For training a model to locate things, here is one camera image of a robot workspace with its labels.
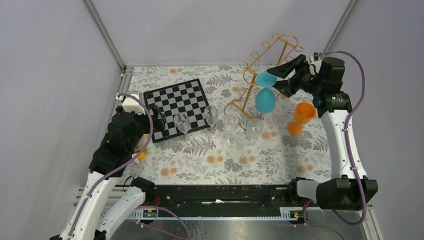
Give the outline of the clear champagne flute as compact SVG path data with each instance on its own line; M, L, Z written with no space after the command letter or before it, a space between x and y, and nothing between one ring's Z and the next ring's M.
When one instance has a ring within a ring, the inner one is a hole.
M177 129L183 133L184 141L181 143L184 147L190 147L194 143L194 137L192 134L189 134L189 130L191 129L189 117L186 113L178 113L174 116L174 123Z

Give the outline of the teal wine glass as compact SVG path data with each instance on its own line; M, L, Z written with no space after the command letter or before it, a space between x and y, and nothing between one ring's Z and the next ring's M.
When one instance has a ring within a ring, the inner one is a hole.
M275 94L271 87L277 82L277 77L265 72L261 72L256 77L256 83L263 87L255 99L256 111L261 114L271 113L275 109Z

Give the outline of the orange wine glass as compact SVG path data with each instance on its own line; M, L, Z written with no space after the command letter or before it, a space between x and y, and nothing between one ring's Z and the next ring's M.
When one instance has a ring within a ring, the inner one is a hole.
M300 102L293 113L293 121L287 124L287 130L292 135L300 135L303 131L303 125L309 123L315 116L315 107L308 102Z

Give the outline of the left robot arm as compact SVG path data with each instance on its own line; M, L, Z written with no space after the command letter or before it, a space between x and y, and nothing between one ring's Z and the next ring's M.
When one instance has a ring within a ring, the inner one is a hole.
M53 240L104 240L106 230L97 229L106 200L126 166L133 161L133 153L143 135L163 130L165 115L156 105L148 107L153 114L116 108L99 148L94 152L83 192L69 224Z

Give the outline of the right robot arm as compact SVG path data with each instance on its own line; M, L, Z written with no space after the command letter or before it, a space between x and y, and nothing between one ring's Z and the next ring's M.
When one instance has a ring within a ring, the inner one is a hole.
M330 159L331 179L317 182L294 178L287 191L287 201L293 206L312 200L324 210L360 211L378 191L378 183L368 177L353 133L350 97L341 90L345 62L336 57L309 62L300 54L291 61L269 68L267 73L279 78L273 86L286 97L302 90L313 96L312 104L325 129Z

